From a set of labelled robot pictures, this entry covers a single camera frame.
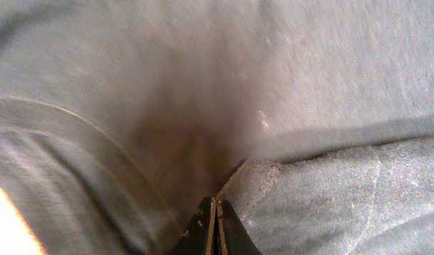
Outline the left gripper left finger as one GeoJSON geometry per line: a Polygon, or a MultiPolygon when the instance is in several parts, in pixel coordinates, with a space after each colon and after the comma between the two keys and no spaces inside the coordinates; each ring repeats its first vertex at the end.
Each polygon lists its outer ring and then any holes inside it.
{"type": "Polygon", "coordinates": [[[201,200],[181,235],[168,255],[214,255],[215,254],[216,200],[205,197],[201,200]]]}

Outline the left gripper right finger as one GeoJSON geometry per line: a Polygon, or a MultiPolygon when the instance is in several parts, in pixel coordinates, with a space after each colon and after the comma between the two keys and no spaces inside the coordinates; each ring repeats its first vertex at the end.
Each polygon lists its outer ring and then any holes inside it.
{"type": "Polygon", "coordinates": [[[217,202],[217,255],[262,255],[228,200],[217,202]]]}

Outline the dark navy t-shirt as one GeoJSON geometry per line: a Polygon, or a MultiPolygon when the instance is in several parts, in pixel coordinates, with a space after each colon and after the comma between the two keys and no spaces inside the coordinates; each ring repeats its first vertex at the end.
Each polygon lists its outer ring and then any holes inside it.
{"type": "Polygon", "coordinates": [[[0,254],[434,254],[434,1],[0,1],[0,254]]]}

